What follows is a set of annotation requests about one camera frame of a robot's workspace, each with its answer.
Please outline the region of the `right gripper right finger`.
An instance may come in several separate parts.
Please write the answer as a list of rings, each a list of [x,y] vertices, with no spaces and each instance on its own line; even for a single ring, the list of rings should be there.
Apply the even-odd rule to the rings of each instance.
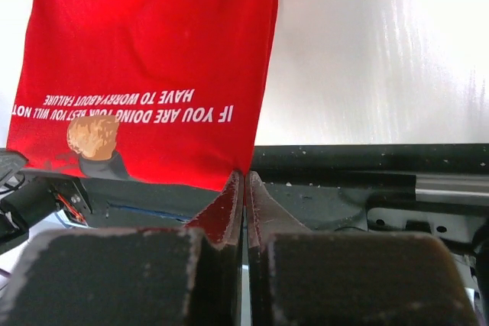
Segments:
[[[254,325],[476,325],[449,249],[422,233],[311,231],[245,180]]]

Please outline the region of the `red t shirt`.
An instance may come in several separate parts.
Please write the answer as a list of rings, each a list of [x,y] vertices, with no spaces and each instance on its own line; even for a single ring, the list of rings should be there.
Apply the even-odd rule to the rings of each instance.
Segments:
[[[251,166],[278,0],[33,0],[6,147],[219,191]]]

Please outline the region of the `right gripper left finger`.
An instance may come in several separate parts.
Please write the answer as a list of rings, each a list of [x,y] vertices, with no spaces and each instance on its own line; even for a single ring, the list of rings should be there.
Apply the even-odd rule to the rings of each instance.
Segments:
[[[179,228],[44,231],[1,298],[3,325],[237,325],[243,177]]]

